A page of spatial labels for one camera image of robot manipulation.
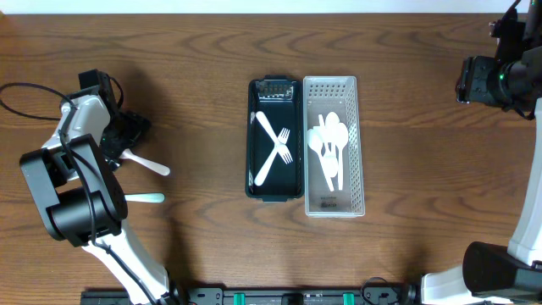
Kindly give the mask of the white plastic fork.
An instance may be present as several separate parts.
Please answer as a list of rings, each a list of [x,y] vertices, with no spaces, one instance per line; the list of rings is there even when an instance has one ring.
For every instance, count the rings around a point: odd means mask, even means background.
[[[267,116],[264,112],[258,111],[256,112],[256,118],[260,125],[264,128],[264,130],[268,133],[271,140],[274,142],[274,148],[276,152],[280,155],[282,160],[285,162],[285,164],[290,164],[293,162],[293,158],[291,156],[289,148],[286,146],[289,136],[290,136],[290,130],[287,128],[283,128],[278,135],[274,132],[274,129],[270,122],[268,121]]]
[[[272,152],[269,154],[268,158],[264,162],[262,168],[259,170],[254,180],[257,186],[261,186],[266,180],[276,155],[279,155],[281,159],[285,162],[285,164],[290,164],[293,162],[290,150],[286,146],[289,135],[290,130],[286,128],[283,128],[279,133],[278,142],[274,145]]]

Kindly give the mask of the short white spoon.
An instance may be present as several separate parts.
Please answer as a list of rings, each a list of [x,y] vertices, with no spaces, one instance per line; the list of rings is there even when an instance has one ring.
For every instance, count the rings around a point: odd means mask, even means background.
[[[170,174],[170,168],[163,165],[163,164],[159,164],[159,163],[156,163],[152,160],[149,160],[149,159],[145,159],[145,158],[142,158],[142,157],[139,157],[137,155],[135,155],[129,148],[126,148],[120,155],[120,158],[121,159],[129,159],[129,160],[132,160],[154,172],[156,172],[157,174],[160,174],[162,176],[167,176]]]

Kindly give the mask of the fork with mint handle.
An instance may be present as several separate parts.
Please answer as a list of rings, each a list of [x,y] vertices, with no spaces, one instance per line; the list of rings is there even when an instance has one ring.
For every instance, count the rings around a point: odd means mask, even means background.
[[[162,203],[165,201],[165,195],[158,192],[126,194],[124,198],[127,202]]]

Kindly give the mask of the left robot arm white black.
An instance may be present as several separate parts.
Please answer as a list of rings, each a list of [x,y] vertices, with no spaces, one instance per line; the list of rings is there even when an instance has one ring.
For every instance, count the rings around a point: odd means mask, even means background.
[[[61,97],[55,133],[19,160],[46,231],[100,260],[130,303],[183,304],[166,268],[130,228],[125,194],[103,154],[101,145],[123,119],[115,81],[94,69],[80,73],[79,82],[79,91]]]

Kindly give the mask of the dark green plastic basket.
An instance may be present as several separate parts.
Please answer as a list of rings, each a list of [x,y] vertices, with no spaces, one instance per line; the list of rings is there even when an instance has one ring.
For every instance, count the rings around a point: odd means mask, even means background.
[[[286,202],[304,192],[301,83],[286,75],[266,75],[248,85],[246,123],[246,195],[265,202]],[[266,180],[261,186],[254,182],[257,173],[274,148],[274,142],[260,125],[256,112],[262,111],[276,135],[283,128],[290,130],[286,146],[293,162],[285,164],[276,155]]]

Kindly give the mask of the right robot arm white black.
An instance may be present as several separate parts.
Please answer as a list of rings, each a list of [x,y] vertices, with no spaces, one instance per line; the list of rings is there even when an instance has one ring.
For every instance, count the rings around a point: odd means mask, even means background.
[[[474,241],[458,266],[423,275],[405,292],[411,304],[539,304],[541,302],[541,3],[529,1],[522,16],[513,2],[489,23],[496,40],[490,56],[463,61],[456,83],[459,103],[483,104],[513,113],[534,124],[534,145],[524,152],[504,144],[500,169],[520,168],[516,176],[499,172],[498,186],[522,182],[523,201],[508,240],[501,244]]]

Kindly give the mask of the white plastic spoon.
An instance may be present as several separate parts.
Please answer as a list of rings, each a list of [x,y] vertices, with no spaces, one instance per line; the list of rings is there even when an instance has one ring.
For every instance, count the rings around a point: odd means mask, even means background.
[[[329,150],[333,156],[336,155],[335,129],[340,123],[336,112],[329,112],[324,121],[324,139],[329,144]]]
[[[320,136],[320,128],[318,126],[309,129],[307,131],[307,137],[308,137],[308,146],[317,154],[318,161],[320,163],[320,166],[323,171],[323,175],[325,178],[325,181],[328,185],[328,188],[331,192],[335,190],[332,178],[329,178],[326,175],[326,170],[324,168],[324,154],[322,153],[322,149],[324,148],[322,137]]]
[[[343,190],[344,185],[344,164],[343,164],[343,149],[348,143],[348,129],[344,123],[339,123],[335,126],[334,129],[334,140],[335,145],[338,150],[338,170],[337,170],[337,179],[338,179],[338,188],[340,191]]]

